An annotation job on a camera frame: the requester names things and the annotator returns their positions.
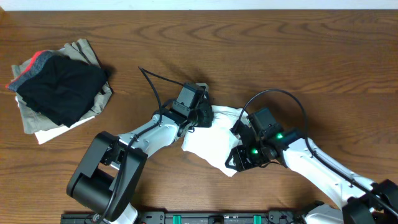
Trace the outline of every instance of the red trim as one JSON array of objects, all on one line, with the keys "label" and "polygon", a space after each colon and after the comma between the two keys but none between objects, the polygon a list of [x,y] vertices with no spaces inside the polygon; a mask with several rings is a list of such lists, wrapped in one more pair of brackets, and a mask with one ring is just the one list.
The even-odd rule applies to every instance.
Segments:
[{"label": "red trim", "polygon": [[45,52],[45,51],[47,51],[47,50],[41,50],[41,51],[36,52],[36,53],[33,55],[32,60],[30,60],[28,66],[25,68],[25,70],[24,70],[23,72],[21,72],[21,74],[19,74],[18,77],[17,77],[16,79],[14,79],[12,82],[8,83],[8,84],[6,85],[6,88],[8,88],[8,86],[9,86],[10,84],[12,84],[12,83],[14,83],[15,81],[17,81],[21,76],[23,76],[23,74],[27,73],[27,71],[29,71],[29,70],[32,68],[33,63],[35,63],[37,57],[38,57],[40,54],[42,54],[43,52]]}]

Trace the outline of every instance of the wood grain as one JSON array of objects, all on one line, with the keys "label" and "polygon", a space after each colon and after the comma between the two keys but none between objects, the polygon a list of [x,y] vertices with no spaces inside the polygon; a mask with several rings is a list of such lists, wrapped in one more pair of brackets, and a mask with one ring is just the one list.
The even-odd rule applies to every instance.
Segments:
[{"label": "wood grain", "polygon": [[[217,105],[242,107],[265,88],[291,91],[310,116],[310,136],[329,155],[375,181],[398,182],[397,11],[101,11],[8,12],[0,24],[0,84],[11,65],[35,51],[86,38],[115,69],[104,112],[43,145],[23,133],[14,94],[0,90],[1,223],[58,223],[82,212],[65,193],[87,146],[103,130],[145,123],[155,98],[137,66],[180,82],[205,82]],[[153,80],[162,100],[180,88]],[[302,126],[280,94],[256,100],[286,127]],[[147,162],[137,208],[248,211],[333,204],[308,180],[279,166],[229,178],[182,140]]]}]

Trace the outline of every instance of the green strip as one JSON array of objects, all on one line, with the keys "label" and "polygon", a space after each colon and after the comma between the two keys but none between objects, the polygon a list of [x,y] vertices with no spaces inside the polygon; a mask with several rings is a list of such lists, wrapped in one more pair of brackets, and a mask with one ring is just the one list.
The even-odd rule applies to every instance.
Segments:
[{"label": "green strip", "polygon": [[181,216],[180,215],[173,216],[173,224],[181,224]]},{"label": "green strip", "polygon": [[253,218],[254,218],[253,224],[261,224],[261,216],[260,215],[255,215]]}]

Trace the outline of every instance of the gray cloth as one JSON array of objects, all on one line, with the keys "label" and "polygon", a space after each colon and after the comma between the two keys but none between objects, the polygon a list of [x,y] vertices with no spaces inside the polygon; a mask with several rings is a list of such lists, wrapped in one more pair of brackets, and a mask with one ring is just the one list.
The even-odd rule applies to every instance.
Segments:
[{"label": "gray cloth", "polygon": [[[100,66],[93,49],[91,49],[90,44],[86,39],[79,39],[77,42],[73,42],[72,44],[65,44],[64,49],[55,50],[52,52],[58,55],[70,57],[72,60],[80,60],[88,64],[96,65],[98,67]],[[29,65],[29,62],[30,59],[24,62],[22,65],[12,66],[12,74],[14,75],[14,78],[17,78],[19,74],[25,70],[25,68]],[[80,120],[100,114],[104,110],[104,107],[106,106],[111,95],[112,90],[109,87],[109,83],[106,82],[102,87],[102,91],[95,96],[94,106],[86,114],[84,114]],[[22,100],[22,97],[18,94],[17,100],[26,134],[33,134],[40,130],[47,131],[49,129],[63,126],[56,125],[46,116],[36,113],[27,107],[26,103]]]}]

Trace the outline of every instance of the wooden table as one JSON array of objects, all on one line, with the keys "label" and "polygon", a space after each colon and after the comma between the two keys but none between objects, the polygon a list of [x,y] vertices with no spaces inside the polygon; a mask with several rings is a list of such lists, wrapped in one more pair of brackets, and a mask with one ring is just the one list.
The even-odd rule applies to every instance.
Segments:
[{"label": "wooden table", "polygon": [[[137,69],[180,82],[207,83],[216,105],[242,107],[266,88],[291,91],[310,117],[310,137],[330,156],[376,182],[398,183],[397,11],[120,11],[10,12],[0,25],[0,84],[11,65],[34,52],[86,38],[115,68],[114,95],[101,115],[43,145],[23,132],[11,91],[0,90],[1,223],[58,223],[88,209],[66,195],[67,183],[100,131],[125,133],[146,123],[157,103]],[[180,87],[152,79],[162,101]],[[291,99],[268,106],[285,127],[302,127]],[[250,211],[333,202],[281,166],[225,176],[182,139],[154,154],[136,194],[137,208]]]}]

